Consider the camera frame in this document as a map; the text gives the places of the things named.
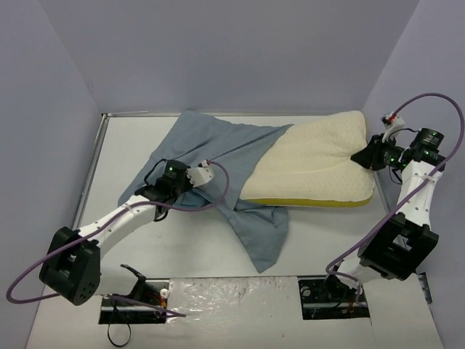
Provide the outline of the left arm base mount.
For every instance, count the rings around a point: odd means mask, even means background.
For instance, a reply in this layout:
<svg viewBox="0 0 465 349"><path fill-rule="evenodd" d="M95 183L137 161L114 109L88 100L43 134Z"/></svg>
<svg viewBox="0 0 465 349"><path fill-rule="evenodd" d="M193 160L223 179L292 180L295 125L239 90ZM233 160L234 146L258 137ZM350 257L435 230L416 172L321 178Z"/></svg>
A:
<svg viewBox="0 0 465 349"><path fill-rule="evenodd" d="M167 308L169 280L148 280L145 288L136 296L140 302ZM127 301L113 301L103 298L98 324L165 324L167 313L152 308L134 305Z"/></svg>

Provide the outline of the striped pillowcase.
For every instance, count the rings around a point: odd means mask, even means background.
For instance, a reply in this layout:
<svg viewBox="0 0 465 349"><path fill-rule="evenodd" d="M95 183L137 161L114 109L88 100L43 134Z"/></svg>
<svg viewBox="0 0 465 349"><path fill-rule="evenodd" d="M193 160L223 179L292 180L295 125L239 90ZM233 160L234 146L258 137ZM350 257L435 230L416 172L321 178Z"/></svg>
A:
<svg viewBox="0 0 465 349"><path fill-rule="evenodd" d="M154 182L162 174L162 168L156 165L161 159L178 160L192 167L203 160L214 161L214 179L185 193L176 205L198 208L224 194L217 209L235 231L256 271L262 273L279 258L288 235L288 211L254 204L240 195L259 160L287 129L233 124L203 113L184 112L120 195L118 203L128 201L144 185L145 177Z"/></svg>

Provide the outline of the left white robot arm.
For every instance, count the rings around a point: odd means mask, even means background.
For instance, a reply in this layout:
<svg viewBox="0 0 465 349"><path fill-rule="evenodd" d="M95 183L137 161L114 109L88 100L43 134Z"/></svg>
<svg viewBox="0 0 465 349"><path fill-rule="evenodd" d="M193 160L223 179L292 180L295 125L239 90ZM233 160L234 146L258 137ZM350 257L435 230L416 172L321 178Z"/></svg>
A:
<svg viewBox="0 0 465 349"><path fill-rule="evenodd" d="M145 183L116 210L96 222L71 230L64 227L53 236L50 259L39 272L40 280L74 305L91 296L122 296L130 304L142 302L146 278L128 265L105 270L103 257L120 241L143 225L166 218L169 207L192 188L190 166L169 160L153 184Z"/></svg>

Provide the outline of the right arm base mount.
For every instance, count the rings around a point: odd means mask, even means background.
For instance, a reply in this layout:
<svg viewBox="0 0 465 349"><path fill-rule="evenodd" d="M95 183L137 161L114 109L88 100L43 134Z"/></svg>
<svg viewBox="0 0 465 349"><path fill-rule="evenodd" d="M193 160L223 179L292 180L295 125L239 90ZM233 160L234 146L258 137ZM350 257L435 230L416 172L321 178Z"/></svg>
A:
<svg viewBox="0 0 465 349"><path fill-rule="evenodd" d="M362 291L349 288L325 276L298 278L302 318L305 321L370 318L368 302Z"/></svg>

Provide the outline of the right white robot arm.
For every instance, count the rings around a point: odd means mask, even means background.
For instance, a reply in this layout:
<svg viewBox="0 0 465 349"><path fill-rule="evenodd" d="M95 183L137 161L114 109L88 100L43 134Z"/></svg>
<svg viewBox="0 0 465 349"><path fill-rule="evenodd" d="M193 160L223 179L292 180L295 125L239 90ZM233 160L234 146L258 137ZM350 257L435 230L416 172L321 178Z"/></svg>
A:
<svg viewBox="0 0 465 349"><path fill-rule="evenodd" d="M442 176L435 167L444 160L438 151L443 134L422 128L410 146L398 147L394 139L374 135L368 145L352 155L361 167L373 171L389 167L401 174L399 208L384 220L376 235L357 248L354 259L341 261L322 282L323 294L341 299L348 290L376 278L404 281L437 246L429 209L434 188Z"/></svg>

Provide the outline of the white pillow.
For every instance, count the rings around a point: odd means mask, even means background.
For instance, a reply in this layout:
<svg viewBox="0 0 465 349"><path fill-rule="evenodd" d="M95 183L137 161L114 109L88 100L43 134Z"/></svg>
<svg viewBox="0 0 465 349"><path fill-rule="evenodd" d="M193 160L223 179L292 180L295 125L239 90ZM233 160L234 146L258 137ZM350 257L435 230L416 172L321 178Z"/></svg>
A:
<svg viewBox="0 0 465 349"><path fill-rule="evenodd" d="M375 180L351 157L366 145L360 111L293 125L260 158L240 197L271 206L363 206Z"/></svg>

